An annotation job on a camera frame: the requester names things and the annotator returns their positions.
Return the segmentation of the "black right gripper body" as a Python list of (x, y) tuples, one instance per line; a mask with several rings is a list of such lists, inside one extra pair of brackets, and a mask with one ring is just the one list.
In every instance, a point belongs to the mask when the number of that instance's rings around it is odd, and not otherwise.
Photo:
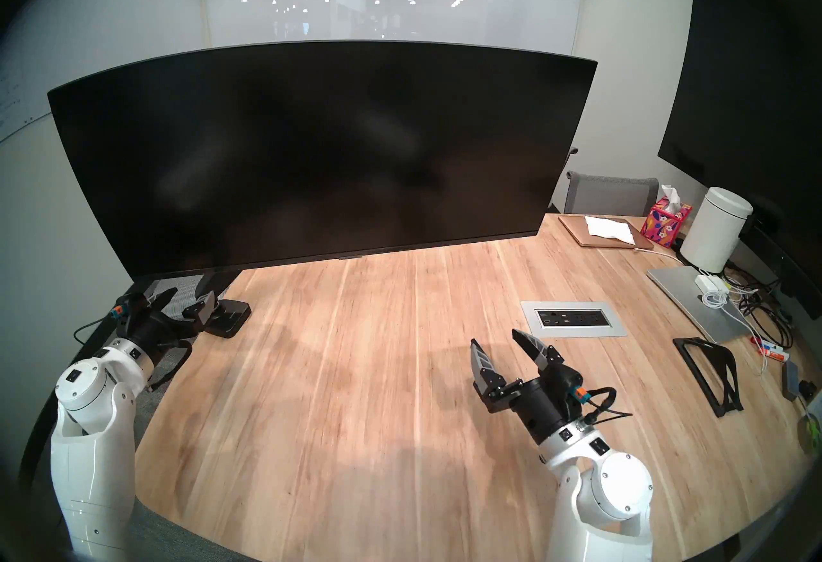
[(536, 445), (541, 445), (563, 427), (582, 417), (582, 404), (574, 392), (582, 386), (582, 378), (573, 378), (559, 385), (549, 385), (541, 379), (514, 382), (511, 410), (519, 417)]

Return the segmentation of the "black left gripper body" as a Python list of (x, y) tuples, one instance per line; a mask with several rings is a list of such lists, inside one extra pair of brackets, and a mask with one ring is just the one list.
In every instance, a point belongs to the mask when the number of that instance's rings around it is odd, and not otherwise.
[(174, 320), (153, 307), (133, 308), (122, 317), (122, 337), (134, 343), (150, 358), (153, 366), (171, 350), (194, 338), (189, 324)]

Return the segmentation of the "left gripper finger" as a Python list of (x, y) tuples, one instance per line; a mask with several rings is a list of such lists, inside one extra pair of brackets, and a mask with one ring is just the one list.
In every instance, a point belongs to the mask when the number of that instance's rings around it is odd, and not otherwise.
[(214, 310), (215, 295), (210, 291), (182, 310), (182, 321), (190, 331), (204, 331)]
[(150, 299), (148, 299), (147, 304), (145, 306), (145, 312), (148, 316), (164, 316), (170, 317), (170, 315), (165, 313), (165, 308), (173, 301), (173, 298), (176, 296), (179, 289), (177, 287), (171, 287), (169, 289), (164, 290), (163, 292), (158, 292), (154, 294)]

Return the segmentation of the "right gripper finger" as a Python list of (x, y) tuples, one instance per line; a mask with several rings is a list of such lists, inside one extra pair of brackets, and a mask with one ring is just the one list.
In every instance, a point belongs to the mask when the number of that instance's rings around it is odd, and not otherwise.
[(564, 358), (554, 346), (545, 344), (530, 333), (513, 329), (511, 337), (534, 362), (540, 375), (564, 365)]
[(490, 413), (511, 408), (514, 399), (514, 383), (508, 383), (496, 371), (488, 355), (476, 339), (470, 340), (470, 364), (473, 386), (483, 405)]

